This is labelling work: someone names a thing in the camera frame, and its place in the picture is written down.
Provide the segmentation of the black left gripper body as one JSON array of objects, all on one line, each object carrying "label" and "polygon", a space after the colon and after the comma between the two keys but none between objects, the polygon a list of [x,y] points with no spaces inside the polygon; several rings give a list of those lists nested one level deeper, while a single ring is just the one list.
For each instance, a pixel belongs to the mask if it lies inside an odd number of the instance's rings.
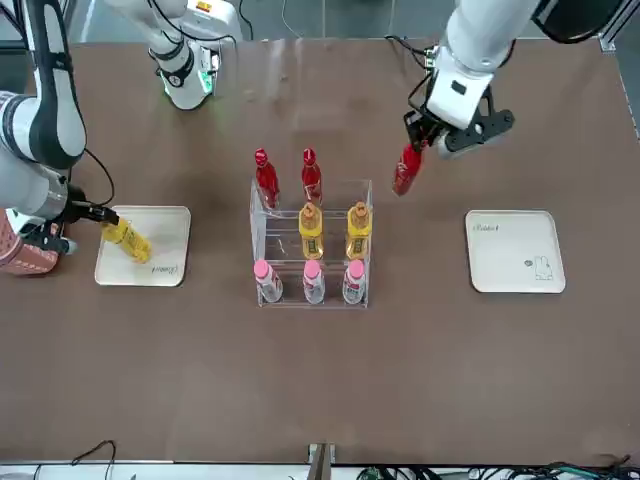
[{"label": "black left gripper body", "polygon": [[438,134],[439,120],[422,107],[411,108],[405,114],[405,127],[408,134]]}]

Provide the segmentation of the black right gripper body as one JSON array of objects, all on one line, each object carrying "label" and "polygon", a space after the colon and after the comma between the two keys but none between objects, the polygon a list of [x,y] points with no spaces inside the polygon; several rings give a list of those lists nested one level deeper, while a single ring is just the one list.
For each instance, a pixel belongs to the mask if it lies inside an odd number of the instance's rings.
[{"label": "black right gripper body", "polygon": [[74,185],[68,185],[67,200],[64,208],[64,222],[75,223],[81,219],[102,222],[103,207],[89,201],[84,191]]}]

